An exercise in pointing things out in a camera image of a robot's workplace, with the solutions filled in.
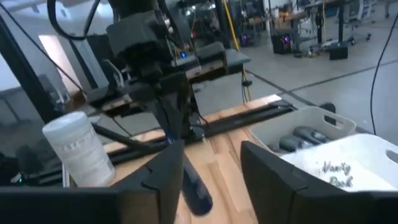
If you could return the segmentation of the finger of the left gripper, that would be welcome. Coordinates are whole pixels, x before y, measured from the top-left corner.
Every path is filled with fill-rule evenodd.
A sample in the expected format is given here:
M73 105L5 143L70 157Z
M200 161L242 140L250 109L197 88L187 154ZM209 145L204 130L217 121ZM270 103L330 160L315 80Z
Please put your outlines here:
M171 93L157 97L147 103L147 109L154 114L164 130L168 142L181 139L183 116L178 107L178 95Z
M186 113L192 91L189 80L184 73L178 73L175 81L176 99L176 137L182 137L186 127Z

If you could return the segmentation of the black aluminium rig frame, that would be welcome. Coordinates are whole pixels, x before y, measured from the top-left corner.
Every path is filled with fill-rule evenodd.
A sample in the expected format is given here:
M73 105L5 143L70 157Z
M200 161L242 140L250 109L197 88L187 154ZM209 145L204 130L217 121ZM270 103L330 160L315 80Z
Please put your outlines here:
M49 121L50 118L60 116L58 112L52 109L49 97L47 97L44 92L44 88L40 84L37 75L34 73L33 68L30 66L1 15L0 53L5 56L6 62L11 66L11 70L17 73L17 79L22 82L23 89L28 91L28 96L33 100L34 105L39 106L39 114L44 117L44 120ZM246 110L225 118L216 119L208 126L203 125L205 136L212 137L234 129L243 128L250 124L275 118L291 111L293 111L293 107L285 101L272 100L268 105ZM91 123L90 125L95 130L95 136L100 135L123 145L121 149L108 154L114 165L160 152L168 145L165 138L141 142L112 132L97 124ZM30 186L42 187L59 185L62 182L62 171L60 169L55 169L35 175L24 175L23 180L26 185Z

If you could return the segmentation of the dark grey travel deodorant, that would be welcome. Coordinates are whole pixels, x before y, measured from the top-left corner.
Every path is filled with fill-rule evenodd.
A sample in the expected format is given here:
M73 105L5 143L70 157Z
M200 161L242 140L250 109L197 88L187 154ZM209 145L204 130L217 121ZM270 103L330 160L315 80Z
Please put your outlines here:
M324 143L332 141L332 139L328 138L327 136L320 133L316 129L306 127L306 126L296 127L293 130L293 135L300 137L314 145L324 144Z
M312 143L297 136L284 136L279 140L279 148L287 152L295 152L299 149L306 149L312 146Z

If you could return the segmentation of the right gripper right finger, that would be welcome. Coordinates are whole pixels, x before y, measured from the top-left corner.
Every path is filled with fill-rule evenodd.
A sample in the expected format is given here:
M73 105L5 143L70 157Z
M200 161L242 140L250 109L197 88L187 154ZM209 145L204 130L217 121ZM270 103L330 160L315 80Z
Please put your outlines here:
M345 192L250 141L241 167L259 224L398 224L398 192Z

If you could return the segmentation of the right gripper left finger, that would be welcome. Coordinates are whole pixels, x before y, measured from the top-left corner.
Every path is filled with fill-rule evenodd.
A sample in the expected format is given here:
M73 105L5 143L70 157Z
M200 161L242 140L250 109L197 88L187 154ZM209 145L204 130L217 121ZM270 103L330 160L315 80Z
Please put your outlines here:
M0 187L0 224L174 224L184 141L110 187Z

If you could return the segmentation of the navy shave butter tube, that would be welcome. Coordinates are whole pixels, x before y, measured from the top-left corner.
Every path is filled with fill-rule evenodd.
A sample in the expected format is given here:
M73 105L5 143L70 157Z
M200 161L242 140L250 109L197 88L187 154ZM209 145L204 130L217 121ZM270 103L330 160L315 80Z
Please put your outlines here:
M189 210L195 216L204 216L213 208L213 199L193 164L183 153L182 194Z

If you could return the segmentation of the white wipes canister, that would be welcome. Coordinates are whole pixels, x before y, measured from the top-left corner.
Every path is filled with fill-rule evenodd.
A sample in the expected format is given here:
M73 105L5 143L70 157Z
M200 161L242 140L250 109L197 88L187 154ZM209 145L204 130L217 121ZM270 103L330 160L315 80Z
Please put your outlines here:
M84 112L65 114L42 132L79 187L104 187L116 171L92 123Z

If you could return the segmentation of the clear vanity pack bag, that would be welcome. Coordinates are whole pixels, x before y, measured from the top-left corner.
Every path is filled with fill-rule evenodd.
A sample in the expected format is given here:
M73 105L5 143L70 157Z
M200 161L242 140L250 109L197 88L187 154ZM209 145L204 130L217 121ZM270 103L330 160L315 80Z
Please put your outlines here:
M340 152L302 150L281 157L306 173L347 192L398 191L388 181Z

